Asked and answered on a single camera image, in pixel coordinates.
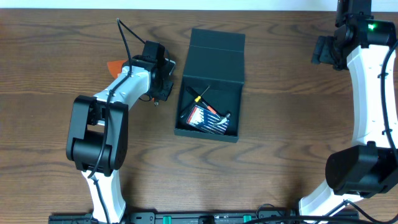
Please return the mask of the black gift box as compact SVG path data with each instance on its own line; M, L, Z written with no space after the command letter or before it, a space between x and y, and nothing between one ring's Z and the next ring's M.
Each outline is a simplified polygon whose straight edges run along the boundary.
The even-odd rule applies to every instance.
M192 29L187 59L177 103L174 133L178 136L236 143L239 139L239 116L244 86L245 35L205 29ZM216 132L213 127L194 124L189 118L189 104L200 95L217 115L230 115Z

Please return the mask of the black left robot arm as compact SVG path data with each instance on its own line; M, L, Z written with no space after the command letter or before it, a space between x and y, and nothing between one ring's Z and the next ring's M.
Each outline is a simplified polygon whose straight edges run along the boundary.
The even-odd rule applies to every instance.
M67 159L87 181L93 213L87 223L122 223L126 201L119 170L126 158L129 110L142 95L167 101L175 62L158 42L145 41L143 52L120 66L116 79L94 96L75 98L67 138Z

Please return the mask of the red black cutting pliers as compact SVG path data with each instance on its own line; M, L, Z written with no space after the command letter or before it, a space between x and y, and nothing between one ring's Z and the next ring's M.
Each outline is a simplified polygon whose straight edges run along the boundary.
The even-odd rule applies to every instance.
M159 100L157 98L152 99L154 106L159 106Z

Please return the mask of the red scraper wooden handle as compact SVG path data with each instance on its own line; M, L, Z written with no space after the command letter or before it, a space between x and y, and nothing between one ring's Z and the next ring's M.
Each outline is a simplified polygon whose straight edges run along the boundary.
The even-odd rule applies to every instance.
M119 77L119 74L121 73L123 64L125 62L126 60L115 60L107 62L107 68L109 70L109 73L114 79L117 79Z

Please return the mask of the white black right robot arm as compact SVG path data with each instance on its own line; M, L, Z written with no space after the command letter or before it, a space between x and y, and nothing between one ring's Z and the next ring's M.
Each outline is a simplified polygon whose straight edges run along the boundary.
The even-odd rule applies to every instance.
M318 38L312 62L349 71L353 137L349 148L328 158L325 180L299 200L306 223L329 223L346 206L397 184L396 27L376 20L371 1L362 0L340 0L335 27L332 36Z

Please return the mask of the blue drill bit case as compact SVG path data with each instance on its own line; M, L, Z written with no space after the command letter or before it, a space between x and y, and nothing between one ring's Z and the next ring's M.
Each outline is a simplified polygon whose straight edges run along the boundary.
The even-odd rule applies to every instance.
M224 135L229 126L229 114L222 117L195 105L188 115L186 123L204 133Z

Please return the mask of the black yellow screwdriver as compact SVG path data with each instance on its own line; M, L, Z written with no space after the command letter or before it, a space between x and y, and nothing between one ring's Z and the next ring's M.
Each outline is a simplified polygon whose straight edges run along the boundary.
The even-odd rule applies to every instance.
M184 117L187 116L187 114L190 112L190 110L201 100L202 95L209 89L209 86L205 89L205 91L199 95L192 87L188 86L186 87L186 91L194 96L194 99L182 110L182 112L179 115L180 119L183 119Z

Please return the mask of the small black handled hammer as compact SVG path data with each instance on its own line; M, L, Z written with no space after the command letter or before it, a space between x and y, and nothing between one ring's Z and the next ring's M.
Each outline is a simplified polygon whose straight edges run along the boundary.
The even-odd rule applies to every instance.
M216 125L222 125L226 123L229 120L230 114L227 113L225 116L221 116L218 114L218 112L210 106L202 97L202 95L209 89L209 86L205 89L205 91L199 95L192 87L188 86L186 87L186 91L191 94L192 96L195 97L195 102L196 103L201 103L207 110L209 110L213 115L215 115L218 118L218 122Z

